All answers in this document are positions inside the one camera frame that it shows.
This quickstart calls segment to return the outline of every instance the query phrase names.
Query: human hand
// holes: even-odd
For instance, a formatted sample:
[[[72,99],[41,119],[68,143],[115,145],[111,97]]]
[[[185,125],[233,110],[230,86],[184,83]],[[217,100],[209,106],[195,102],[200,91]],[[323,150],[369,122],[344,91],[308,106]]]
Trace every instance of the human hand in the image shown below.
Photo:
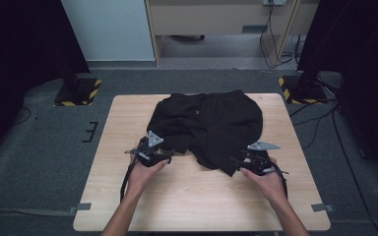
[[[270,159],[274,164],[277,163],[274,158],[270,157]],[[247,179],[256,184],[257,188],[268,201],[276,201],[281,198],[286,199],[282,179],[276,171],[270,172],[264,176],[256,175],[245,168],[240,168],[240,171]]]
[[[131,161],[133,161],[134,154],[130,154],[130,157]],[[137,162],[134,165],[134,168],[128,179],[127,192],[130,190],[135,190],[139,193],[142,193],[146,189],[150,180],[156,175],[156,173],[162,170],[167,163],[168,160],[163,160],[152,167],[146,167],[142,163]]]

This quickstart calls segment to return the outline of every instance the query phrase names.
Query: gray floor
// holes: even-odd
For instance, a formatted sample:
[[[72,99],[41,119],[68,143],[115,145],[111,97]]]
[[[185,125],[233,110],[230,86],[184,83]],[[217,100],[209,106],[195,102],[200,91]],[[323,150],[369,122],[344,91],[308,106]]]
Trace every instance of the gray floor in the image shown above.
[[[31,113],[20,111],[16,122],[26,121],[14,126],[0,147],[0,208],[65,212],[76,205],[92,166],[111,100],[116,94],[231,89],[282,93],[277,79],[297,74],[293,70],[295,65],[286,63],[276,69],[267,67],[258,40],[257,35],[207,35],[203,41],[169,37],[159,68],[141,63],[92,68],[93,75],[102,79],[102,85],[91,106],[53,107],[61,80],[32,89],[25,99],[25,107]],[[286,52],[291,48],[289,43]],[[334,85],[340,81],[336,73],[324,72],[320,76]],[[294,115],[292,123],[326,114],[335,104],[311,105]],[[290,114],[300,107],[286,105]],[[369,210],[378,225],[378,163],[360,157],[346,120],[338,112],[335,118],[350,166],[339,145],[331,116],[321,119],[318,129],[317,121],[295,125],[303,147],[310,144],[316,134],[315,142],[304,151],[305,157],[323,202],[336,209],[328,212],[332,223],[330,230],[312,232],[312,235],[378,235],[368,214]],[[85,144],[82,141],[89,137],[85,131],[94,121],[98,122],[94,141]],[[0,214],[0,235],[98,235],[75,232],[73,220],[73,216]],[[276,233],[258,232],[255,235]]]

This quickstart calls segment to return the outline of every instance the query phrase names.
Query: white wall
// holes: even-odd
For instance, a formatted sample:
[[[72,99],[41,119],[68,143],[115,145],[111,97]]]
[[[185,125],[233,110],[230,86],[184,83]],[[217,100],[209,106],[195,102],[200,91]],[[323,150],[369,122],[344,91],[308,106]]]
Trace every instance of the white wall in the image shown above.
[[[62,0],[87,61],[155,61],[144,0]]]

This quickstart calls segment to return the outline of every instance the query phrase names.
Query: black garment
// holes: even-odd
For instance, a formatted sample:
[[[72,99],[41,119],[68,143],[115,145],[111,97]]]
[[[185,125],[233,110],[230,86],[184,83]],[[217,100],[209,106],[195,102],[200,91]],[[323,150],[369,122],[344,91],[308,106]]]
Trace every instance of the black garment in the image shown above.
[[[174,93],[159,102],[147,131],[164,139],[163,149],[191,150],[198,162],[232,176],[230,156],[258,141],[263,130],[262,110],[241,90],[185,95]]]

